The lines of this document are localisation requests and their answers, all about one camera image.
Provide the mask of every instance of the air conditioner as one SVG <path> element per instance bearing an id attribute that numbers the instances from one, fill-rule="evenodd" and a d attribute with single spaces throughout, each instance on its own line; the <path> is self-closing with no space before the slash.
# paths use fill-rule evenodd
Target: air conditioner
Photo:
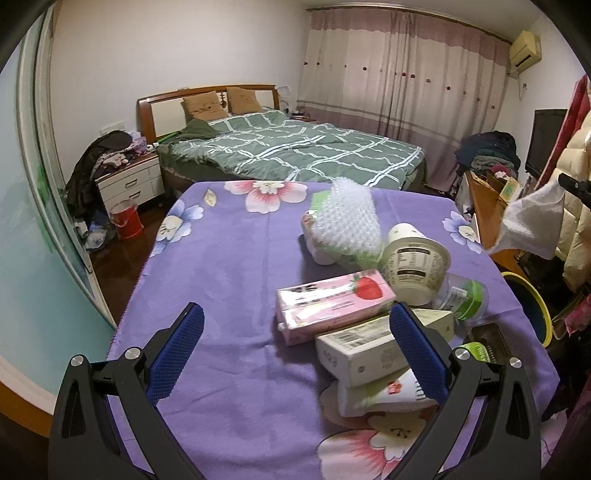
<path id="1" fill-rule="evenodd" d="M 521 32 L 509 49 L 509 59 L 520 73 L 538 63 L 542 59 L 540 37 L 533 32 Z"/>

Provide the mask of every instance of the pile of clothes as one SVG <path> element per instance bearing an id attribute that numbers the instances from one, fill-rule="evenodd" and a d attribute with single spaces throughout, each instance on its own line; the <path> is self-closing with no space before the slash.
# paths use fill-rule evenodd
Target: pile of clothes
<path id="1" fill-rule="evenodd" d="M 139 134 L 134 137 L 115 130 L 96 139 L 86 149 L 66 184 L 66 202 L 74 218 L 82 218 L 90 223 L 97 210 L 106 213 L 95 180 L 117 171 L 146 153 L 145 137 Z"/>
<path id="2" fill-rule="evenodd" d="M 488 171 L 493 174 L 502 171 L 516 179 L 521 166 L 515 138 L 506 132 L 494 131 L 466 137 L 454 154 L 460 176 L 466 170 L 484 176 Z"/>

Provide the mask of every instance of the floral tablecloth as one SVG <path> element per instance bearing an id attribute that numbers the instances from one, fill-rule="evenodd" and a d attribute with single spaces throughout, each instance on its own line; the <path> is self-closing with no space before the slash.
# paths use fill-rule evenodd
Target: floral tablecloth
<path id="1" fill-rule="evenodd" d="M 158 408 L 208 480 L 384 479 L 426 425 L 430 411 L 344 419 L 336 384 L 314 343 L 286 347 L 274 320 L 275 291 L 343 274 L 316 265 L 300 218 L 326 184 L 273 181 L 199 183 L 158 232 L 115 335 L 109 358 L 144 346 L 190 301 L 205 332 L 169 398 Z M 450 271 L 486 284 L 488 316 L 527 369 L 538 412 L 558 376 L 517 299 L 453 202 L 373 189 L 383 233 L 408 222 L 451 253 Z M 147 468 L 120 409 L 131 458 Z M 471 415 L 473 424 L 476 414 Z M 457 462 L 464 433 L 449 462 Z"/>

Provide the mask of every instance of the green blanket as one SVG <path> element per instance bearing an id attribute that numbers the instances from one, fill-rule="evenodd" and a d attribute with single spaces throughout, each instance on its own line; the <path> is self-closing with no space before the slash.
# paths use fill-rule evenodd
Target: green blanket
<path id="1" fill-rule="evenodd" d="M 174 142 L 168 152 L 184 161 L 213 163 L 225 173 L 258 180 L 331 182 L 400 190 L 421 163 L 420 147 L 343 130 L 330 124 L 289 120 L 280 111 L 209 122 L 220 135 Z"/>

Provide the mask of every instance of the dark jacket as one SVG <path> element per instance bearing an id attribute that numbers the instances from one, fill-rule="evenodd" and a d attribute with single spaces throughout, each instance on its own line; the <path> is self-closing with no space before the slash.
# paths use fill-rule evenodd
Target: dark jacket
<path id="1" fill-rule="evenodd" d="M 76 163 L 74 172 L 66 185 L 67 205 L 75 218 L 87 219 L 102 206 L 100 192 L 91 178 L 97 160 L 109 152 L 117 152 L 131 145 L 129 134 L 120 130 L 110 132 L 96 139 Z"/>
<path id="2" fill-rule="evenodd" d="M 454 152 L 459 164 L 470 168 L 474 157 L 482 155 L 480 150 L 486 150 L 486 155 L 490 157 L 504 158 L 510 161 L 515 171 L 519 171 L 521 160 L 517 156 L 517 146 L 515 138 L 506 132 L 486 132 L 466 137 L 458 150 Z"/>

